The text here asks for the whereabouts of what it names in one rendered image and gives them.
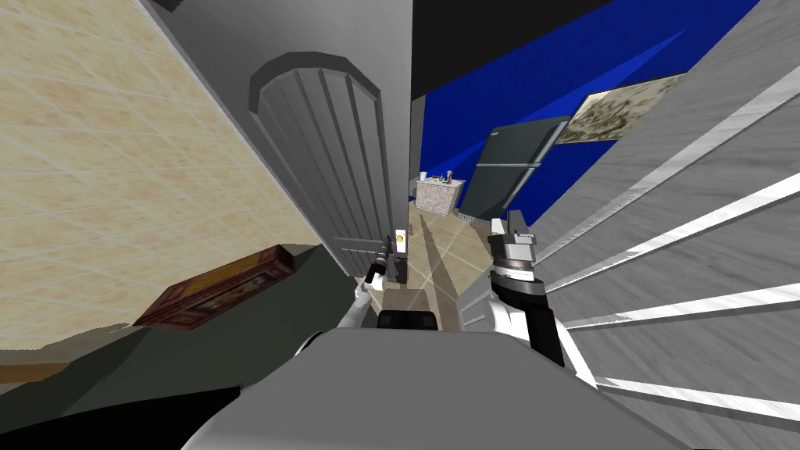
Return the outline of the speckled stone counter cabinet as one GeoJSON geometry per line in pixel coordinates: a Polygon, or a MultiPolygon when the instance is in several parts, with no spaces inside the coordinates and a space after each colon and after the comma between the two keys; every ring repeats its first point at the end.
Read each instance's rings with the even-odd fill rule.
{"type": "Polygon", "coordinates": [[[464,180],[429,177],[427,172],[419,172],[414,203],[419,209],[447,216],[455,209],[465,183],[464,180]]]}

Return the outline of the pale mottled wall picture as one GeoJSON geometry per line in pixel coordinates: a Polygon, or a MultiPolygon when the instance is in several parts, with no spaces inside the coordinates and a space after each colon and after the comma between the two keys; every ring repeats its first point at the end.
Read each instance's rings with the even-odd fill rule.
{"type": "Polygon", "coordinates": [[[587,95],[556,143],[618,141],[682,76],[677,73],[587,95]]]}

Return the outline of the dark grey refrigerator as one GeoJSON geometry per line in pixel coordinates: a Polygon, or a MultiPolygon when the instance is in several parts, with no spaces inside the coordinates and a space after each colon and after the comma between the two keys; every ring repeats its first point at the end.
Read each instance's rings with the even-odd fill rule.
{"type": "Polygon", "coordinates": [[[556,116],[495,128],[483,145],[459,218],[487,226],[503,217],[570,120],[556,116]]]}

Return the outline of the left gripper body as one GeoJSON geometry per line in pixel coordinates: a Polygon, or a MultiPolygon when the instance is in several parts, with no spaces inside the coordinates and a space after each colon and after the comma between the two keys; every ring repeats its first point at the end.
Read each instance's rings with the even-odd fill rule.
{"type": "Polygon", "coordinates": [[[395,236],[387,235],[383,239],[377,260],[380,264],[386,266],[386,269],[383,270],[383,276],[386,277],[387,281],[394,283],[406,282],[406,254],[398,250],[395,236]]]}

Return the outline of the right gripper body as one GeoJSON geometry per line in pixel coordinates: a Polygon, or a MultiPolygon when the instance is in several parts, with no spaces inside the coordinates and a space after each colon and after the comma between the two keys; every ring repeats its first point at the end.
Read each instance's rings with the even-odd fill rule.
{"type": "Polygon", "coordinates": [[[488,244],[494,262],[536,262],[534,246],[537,239],[534,234],[492,234],[488,237],[488,244]]]}

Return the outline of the red-brown framed wall picture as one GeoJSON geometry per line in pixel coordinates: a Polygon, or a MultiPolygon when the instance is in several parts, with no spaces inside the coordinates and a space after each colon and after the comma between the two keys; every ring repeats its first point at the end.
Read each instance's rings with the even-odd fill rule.
{"type": "Polygon", "coordinates": [[[133,325],[194,330],[296,270],[295,257],[275,245],[168,287],[133,325]]]}

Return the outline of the grey panelled door leaf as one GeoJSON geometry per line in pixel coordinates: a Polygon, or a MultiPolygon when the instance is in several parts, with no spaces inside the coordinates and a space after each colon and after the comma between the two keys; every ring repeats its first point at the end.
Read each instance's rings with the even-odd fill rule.
{"type": "Polygon", "coordinates": [[[413,0],[138,0],[346,275],[409,223],[413,0]]]}

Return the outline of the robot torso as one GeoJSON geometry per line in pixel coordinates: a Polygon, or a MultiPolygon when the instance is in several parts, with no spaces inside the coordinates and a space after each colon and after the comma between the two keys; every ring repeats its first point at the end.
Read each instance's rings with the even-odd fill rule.
{"type": "Polygon", "coordinates": [[[337,327],[182,450],[691,450],[519,339],[337,327]]]}

